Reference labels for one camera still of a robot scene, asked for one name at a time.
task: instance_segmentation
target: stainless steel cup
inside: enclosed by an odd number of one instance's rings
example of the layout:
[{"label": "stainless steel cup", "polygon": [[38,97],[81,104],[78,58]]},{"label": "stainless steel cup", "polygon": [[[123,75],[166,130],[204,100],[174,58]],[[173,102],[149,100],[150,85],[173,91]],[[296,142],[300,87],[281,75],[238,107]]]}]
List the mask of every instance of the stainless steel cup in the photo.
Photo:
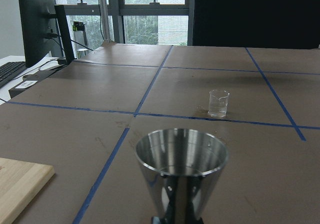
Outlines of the stainless steel cup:
[{"label": "stainless steel cup", "polygon": [[135,154],[158,212],[153,223],[203,223],[201,212],[228,160],[225,145],[197,130],[166,129],[144,136]]}]

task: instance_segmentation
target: black curtain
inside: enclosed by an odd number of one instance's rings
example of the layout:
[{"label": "black curtain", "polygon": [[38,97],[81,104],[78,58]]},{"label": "black curtain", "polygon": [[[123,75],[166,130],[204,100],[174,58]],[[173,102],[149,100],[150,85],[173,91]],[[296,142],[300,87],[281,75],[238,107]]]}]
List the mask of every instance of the black curtain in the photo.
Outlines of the black curtain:
[{"label": "black curtain", "polygon": [[193,44],[318,48],[320,0],[195,0]]}]

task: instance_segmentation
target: white desk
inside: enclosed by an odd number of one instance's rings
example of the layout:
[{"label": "white desk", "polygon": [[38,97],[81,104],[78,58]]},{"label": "white desk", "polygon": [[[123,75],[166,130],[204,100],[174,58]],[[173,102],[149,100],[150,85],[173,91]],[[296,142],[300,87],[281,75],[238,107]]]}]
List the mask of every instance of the white desk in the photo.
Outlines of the white desk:
[{"label": "white desk", "polygon": [[[36,65],[34,65],[31,68],[26,69],[24,72],[22,72],[18,76],[21,76],[21,75],[26,74],[26,73],[28,73],[28,74],[36,73],[39,70],[38,67],[40,67],[45,62],[47,62],[47,61],[49,61],[49,60],[51,60],[53,58],[54,57],[44,57],[39,63],[37,63]],[[0,59],[0,66],[4,65],[5,63],[8,63],[8,62],[24,61],[24,60],[25,60],[24,56],[12,56],[11,55],[11,56],[8,56],[8,57]],[[57,63],[58,63],[57,61],[52,61],[52,62],[48,63],[47,65],[45,65],[44,67],[42,67],[41,69],[44,70],[44,69],[56,66]],[[15,87],[17,84],[21,83],[22,80],[23,79],[22,79],[22,76],[21,76],[20,78],[12,80],[9,83],[7,83],[6,85],[4,85],[3,87],[1,87],[0,88],[0,98],[5,100],[5,101],[10,100],[9,89],[11,89],[11,88]]]}]

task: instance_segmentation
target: label sticker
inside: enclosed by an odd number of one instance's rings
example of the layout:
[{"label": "label sticker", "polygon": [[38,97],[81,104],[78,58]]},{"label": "label sticker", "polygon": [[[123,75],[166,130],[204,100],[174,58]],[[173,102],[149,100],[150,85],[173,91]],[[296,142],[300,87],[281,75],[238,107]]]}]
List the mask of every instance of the label sticker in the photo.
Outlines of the label sticker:
[{"label": "label sticker", "polygon": [[37,80],[25,81],[22,84],[20,84],[18,87],[15,87],[15,88],[29,88],[30,86],[34,85],[35,83],[37,83]]}]

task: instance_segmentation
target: wooden cutting board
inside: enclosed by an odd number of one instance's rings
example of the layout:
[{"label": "wooden cutting board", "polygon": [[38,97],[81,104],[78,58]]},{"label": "wooden cutting board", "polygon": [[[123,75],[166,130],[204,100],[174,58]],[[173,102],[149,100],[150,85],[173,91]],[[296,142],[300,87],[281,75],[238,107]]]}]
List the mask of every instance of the wooden cutting board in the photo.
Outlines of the wooden cutting board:
[{"label": "wooden cutting board", "polygon": [[11,224],[54,173],[53,166],[0,158],[0,224]]}]

